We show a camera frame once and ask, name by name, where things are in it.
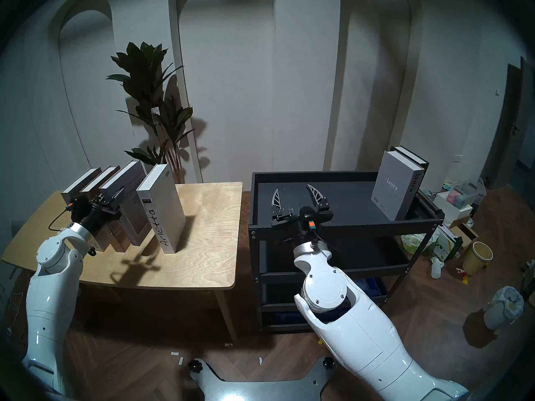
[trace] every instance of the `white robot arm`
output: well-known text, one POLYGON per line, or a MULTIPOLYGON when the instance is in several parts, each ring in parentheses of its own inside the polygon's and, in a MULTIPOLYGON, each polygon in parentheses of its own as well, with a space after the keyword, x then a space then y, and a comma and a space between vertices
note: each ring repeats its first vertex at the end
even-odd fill
POLYGON ((23 364, 55 393, 69 395, 63 373, 63 339, 74 316, 83 258, 87 253, 94 255, 94 236, 104 224, 120 217, 114 207, 77 198, 67 208, 72 209, 73 222, 46 239, 36 254, 37 271, 26 297, 28 351, 23 364))
POLYGON ((327 263, 331 253, 325 243, 300 244, 294 257, 307 275, 303 297, 294 297, 297 308, 337 361, 383 399, 450 400, 467 392, 432 377, 410 357, 390 319, 342 270, 327 263), (346 296, 351 309, 334 322, 324 324, 315 316, 336 308, 346 296))

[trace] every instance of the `table leg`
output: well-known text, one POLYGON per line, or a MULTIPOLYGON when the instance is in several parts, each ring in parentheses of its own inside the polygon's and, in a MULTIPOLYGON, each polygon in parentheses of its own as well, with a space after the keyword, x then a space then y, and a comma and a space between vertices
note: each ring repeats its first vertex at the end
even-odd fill
POLYGON ((221 309, 221 313, 223 314, 223 319, 225 319, 225 323, 227 325, 228 333, 231 336, 231 339, 235 341, 237 339, 236 332, 234 330, 234 325, 232 325, 232 319, 231 314, 228 311, 228 305, 227 300, 225 299, 225 295, 222 291, 214 291, 217 298, 217 303, 219 303, 219 308, 221 309))

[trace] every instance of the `black caster knob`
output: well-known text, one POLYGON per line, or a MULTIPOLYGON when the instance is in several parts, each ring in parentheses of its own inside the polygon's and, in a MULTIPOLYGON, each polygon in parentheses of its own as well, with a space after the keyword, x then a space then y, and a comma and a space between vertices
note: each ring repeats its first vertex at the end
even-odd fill
POLYGON ((325 367, 325 369, 332 369, 334 367, 334 359, 332 359, 331 357, 326 357, 323 360, 323 366, 325 367))
POLYGON ((196 374, 198 374, 200 371, 202 371, 202 363, 194 359, 193 361, 189 362, 188 369, 191 372, 195 372, 196 374))

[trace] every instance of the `metal frame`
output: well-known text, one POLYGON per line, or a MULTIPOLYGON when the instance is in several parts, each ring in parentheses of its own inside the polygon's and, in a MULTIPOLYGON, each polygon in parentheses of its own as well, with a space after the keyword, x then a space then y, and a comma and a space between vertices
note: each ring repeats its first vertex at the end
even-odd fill
POLYGON ((223 381, 199 358, 192 360, 188 369, 189 376, 203 391, 206 401, 320 401, 323 387, 336 371, 336 362, 330 357, 319 358, 306 377, 294 381, 223 381))
MULTIPOLYGON (((297 308, 293 303, 282 304, 263 304, 261 284, 281 284, 281 283, 302 283, 304 273, 296 270, 294 272, 265 272, 261 267, 266 265, 264 261, 264 250, 261 247, 261 241, 275 241, 281 238, 285 233, 278 228, 276 231, 271 226, 263 227, 254 224, 257 212, 258 194, 257 187, 259 183, 267 182, 344 182, 344 181, 375 181, 377 172, 267 172, 253 173, 251 179, 251 205, 249 212, 249 246, 251 255, 251 277, 256 299, 256 315, 260 330, 269 331, 302 331, 310 329, 310 326, 304 324, 290 325, 264 325, 262 313, 275 311, 296 311, 297 308)), ((386 295, 372 298, 380 307, 388 302, 392 293, 398 288, 403 279, 413 268, 414 263, 422 253, 425 245, 433 235, 434 230, 443 222, 444 214, 423 193, 418 191, 416 201, 425 213, 425 218, 406 221, 392 221, 388 224, 381 225, 353 225, 353 226, 324 226, 323 232, 329 237, 383 237, 397 236, 404 234, 426 233, 424 240, 414 253, 413 257, 408 260, 392 266, 353 268, 344 270, 352 279, 362 278, 380 278, 385 276, 399 275, 396 282, 392 285, 386 295)))

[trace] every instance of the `white bottle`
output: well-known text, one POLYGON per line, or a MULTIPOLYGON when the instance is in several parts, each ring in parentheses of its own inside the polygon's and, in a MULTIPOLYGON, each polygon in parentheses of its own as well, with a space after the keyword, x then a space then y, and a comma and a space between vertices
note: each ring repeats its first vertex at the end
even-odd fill
POLYGON ((442 268, 444 267, 444 262, 440 261, 438 257, 432 257, 431 262, 433 263, 431 266, 431 277, 439 279, 442 273, 442 268))

